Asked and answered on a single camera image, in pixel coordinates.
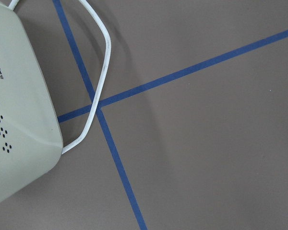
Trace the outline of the cream toaster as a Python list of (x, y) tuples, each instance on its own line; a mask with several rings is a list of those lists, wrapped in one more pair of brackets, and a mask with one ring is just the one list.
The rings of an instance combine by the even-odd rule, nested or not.
[(0, 202), (50, 171), (62, 149), (57, 116), (26, 31), (0, 2)]

